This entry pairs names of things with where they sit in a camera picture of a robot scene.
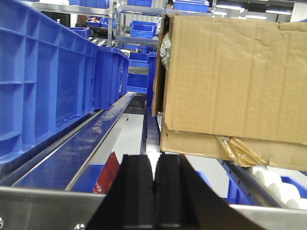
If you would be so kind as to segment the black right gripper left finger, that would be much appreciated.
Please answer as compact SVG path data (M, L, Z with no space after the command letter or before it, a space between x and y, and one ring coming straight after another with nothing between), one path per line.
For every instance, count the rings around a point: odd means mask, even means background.
M146 155L124 155L115 181L86 224L87 230L152 230L154 193Z

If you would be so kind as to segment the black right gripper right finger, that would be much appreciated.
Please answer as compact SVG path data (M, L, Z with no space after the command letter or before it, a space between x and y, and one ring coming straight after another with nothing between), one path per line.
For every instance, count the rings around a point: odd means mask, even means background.
M155 171L156 229L260 230L231 208L183 155L162 154Z

